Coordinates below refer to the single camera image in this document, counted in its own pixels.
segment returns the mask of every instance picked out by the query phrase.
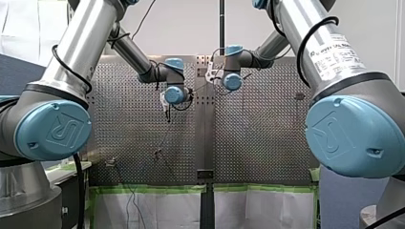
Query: wire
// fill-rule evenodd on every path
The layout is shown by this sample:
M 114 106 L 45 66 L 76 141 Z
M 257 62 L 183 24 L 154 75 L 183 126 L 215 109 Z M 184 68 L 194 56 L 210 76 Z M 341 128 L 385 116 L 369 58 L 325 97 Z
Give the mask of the wire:
M 137 31 L 135 31 L 135 33 L 132 35 L 131 39 L 134 40 L 134 37 L 138 34 L 140 28 L 142 27 L 143 21 L 146 19 L 146 17 L 149 14 L 149 11 L 152 9 L 153 5 L 155 4 L 156 0 L 153 0 L 151 5 L 149 6 L 148 10 L 146 11 L 145 15 L 143 16 L 142 20 L 139 23 L 138 29 Z
M 384 217 L 384 218 L 379 219 L 378 221 L 376 221 L 376 222 L 373 223 L 372 225 L 366 227 L 366 229 L 374 229 L 374 228 L 377 228 L 378 226 L 381 226 L 382 224 L 384 224 L 384 223 L 390 221 L 391 219 L 397 218 L 397 217 L 399 217 L 399 216 L 401 216 L 401 215 L 403 215 L 403 214 L 405 214 L 405 207 L 403 207 L 403 208 L 401 208 L 401 209 L 399 209 L 399 210 L 397 210 L 397 211 L 395 211 L 395 212 L 389 214 L 388 216 L 386 216 L 386 217 Z
M 143 214 L 142 214 L 142 212 L 140 211 L 140 208 L 139 208 L 139 206 L 135 203 L 135 191 L 131 188 L 131 185 L 129 185 L 129 184 L 127 184 L 127 183 L 125 183 L 124 182 L 124 180 L 123 180 L 123 178 L 122 178 L 122 175 L 121 175 L 121 172 L 119 171 L 119 168 L 118 168 L 118 166 L 117 166 L 117 164 L 116 164 L 116 166 L 114 166 L 115 168 L 116 168 L 116 171 L 117 171 L 117 174 L 118 174 L 118 177 L 119 177 L 119 180 L 120 180 L 120 182 L 122 183 L 122 185 L 126 185 L 127 186 L 127 188 L 129 189 L 129 191 L 131 191 L 131 196 L 128 198 L 128 202 L 127 202 L 127 205 L 126 205 L 126 214 L 127 214 L 127 220 L 126 220 L 126 224 L 127 224 L 127 229 L 129 229 L 129 203 L 131 202 L 131 199 L 133 198 L 133 200 L 132 200 L 132 203 L 134 204 L 134 206 L 137 208 L 137 210 L 138 210 L 138 213 L 139 213 L 139 217 L 140 217 L 140 220 L 142 221 L 142 225 L 143 225 L 143 228 L 144 229 L 146 229 L 146 224 L 145 224 L 145 220 L 144 220 L 144 218 L 143 218 Z
M 212 52 L 211 61 L 214 62 L 215 53 L 217 53 L 219 50 L 224 50 L 224 49 L 225 49 L 225 48 L 218 48 L 218 49 L 216 49 L 214 52 Z
M 78 182 L 78 221 L 77 229 L 83 229 L 84 227 L 84 210 L 85 210 L 85 189 L 84 189 L 84 176 L 81 168 L 80 157 L 78 154 L 74 155 L 75 168 L 77 170 L 77 182 Z
M 184 111 L 187 111 L 187 109 L 189 109 L 189 108 L 191 107 L 191 104 L 193 104 L 193 100 L 194 100 L 194 96 L 191 94 L 191 95 L 190 95 L 190 101 L 189 101 L 188 105 L 187 105 L 185 108 L 178 108 L 178 107 L 176 107 L 174 104 L 172 104 L 172 107 L 173 107 L 176 111 L 184 112 Z
M 114 45 L 116 44 L 116 42 L 117 42 L 118 40 L 124 38 L 125 36 L 129 36 L 130 34 L 131 34 L 131 33 L 127 32 L 127 33 L 124 33 L 123 35 L 121 35 L 121 36 L 119 36 L 119 37 L 116 37 L 116 38 L 112 38 L 112 39 L 107 40 L 108 42 L 111 42 L 111 46 L 110 46 L 111 49 L 114 48 Z
M 276 22 L 276 15 L 274 10 L 274 0 L 270 0 L 270 13 L 271 13 L 271 21 L 273 22 L 274 29 L 280 33 L 280 35 L 286 37 L 286 34 L 280 30 Z
M 301 62 L 302 62 L 302 58 L 304 55 L 305 46 L 307 45 L 309 39 L 313 36 L 313 34 L 319 30 L 319 28 L 321 28 L 322 26 L 325 26 L 329 23 L 334 23 L 337 26 L 337 25 L 339 25 L 339 18 L 337 18 L 335 16 L 326 17 L 326 18 L 322 19 L 320 22 L 318 22 L 317 24 L 315 24 L 312 28 L 310 28 L 307 35 L 304 37 L 303 41 L 301 42 L 301 45 L 297 52 L 297 72 L 298 72 L 298 75 L 300 76 L 300 79 L 309 88 L 310 88 L 310 85 L 309 85 L 308 81 L 306 80 L 306 78 L 304 77 L 304 73 L 303 73 L 303 70 L 301 67 Z
M 0 101 L 0 114 L 3 113 L 5 110 L 7 110 L 7 108 L 17 104 L 19 98 L 20 97 L 18 96 L 16 98 L 9 98 L 9 99 Z
M 88 94 L 89 92 L 92 91 L 93 87 L 92 84 L 90 84 L 83 76 L 81 76 L 80 74 L 76 73 L 75 71 L 73 71 L 68 65 L 65 64 L 65 62 L 63 62 L 59 55 L 57 54 L 57 45 L 54 45 L 52 47 L 52 53 L 53 53 L 53 57 L 57 60 L 57 62 L 59 62 L 59 64 L 65 69 L 67 70 L 69 73 L 73 74 L 74 76 L 76 76 L 78 79 L 80 79 L 84 84 L 87 85 L 87 91 L 86 94 Z
M 156 73 L 154 73 L 155 76 L 155 80 L 156 80 L 156 89 L 155 91 L 157 91 L 159 89 L 159 83 L 160 83 L 160 68 L 159 68 L 159 64 L 158 62 L 156 62 L 155 60 L 150 60 L 151 63 L 153 63 L 155 66 L 153 68 L 156 69 Z

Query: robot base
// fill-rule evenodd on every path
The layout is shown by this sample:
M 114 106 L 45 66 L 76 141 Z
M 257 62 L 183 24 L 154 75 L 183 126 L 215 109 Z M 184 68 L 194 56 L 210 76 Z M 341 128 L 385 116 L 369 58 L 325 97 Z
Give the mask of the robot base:
M 0 168 L 0 227 L 62 228 L 62 195 L 39 162 Z

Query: metal stand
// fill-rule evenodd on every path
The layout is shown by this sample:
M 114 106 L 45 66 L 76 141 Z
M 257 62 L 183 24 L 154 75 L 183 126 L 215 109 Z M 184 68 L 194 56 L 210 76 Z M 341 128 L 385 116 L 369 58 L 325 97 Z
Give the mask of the metal stand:
M 206 84 L 206 64 L 210 56 L 199 57 L 202 61 L 197 66 L 196 88 Z M 197 92 L 196 98 L 196 139 L 197 148 L 197 179 L 206 185 L 206 192 L 201 198 L 201 229 L 215 229 L 214 203 L 214 125 L 215 125 L 215 93 L 213 87 L 203 87 Z
M 220 55 L 225 54 L 225 0 L 220 0 Z
M 62 196 L 39 162 L 0 168 L 2 228 L 62 228 Z

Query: metal pole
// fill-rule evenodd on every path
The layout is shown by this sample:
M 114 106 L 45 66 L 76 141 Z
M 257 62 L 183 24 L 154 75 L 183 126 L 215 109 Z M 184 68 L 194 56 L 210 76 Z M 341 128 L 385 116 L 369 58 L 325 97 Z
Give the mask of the metal pole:
M 224 55 L 225 48 L 225 0 L 220 0 L 220 55 Z

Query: white plastic sheet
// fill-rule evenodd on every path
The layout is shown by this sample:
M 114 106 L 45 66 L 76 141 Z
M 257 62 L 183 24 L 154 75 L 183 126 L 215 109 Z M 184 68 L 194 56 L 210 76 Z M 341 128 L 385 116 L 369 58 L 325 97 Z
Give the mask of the white plastic sheet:
M 96 229 L 143 229 L 131 194 L 108 194 L 96 198 Z M 147 229 L 200 229 L 201 194 L 135 194 Z
M 216 229 L 313 229 L 314 193 L 216 192 Z

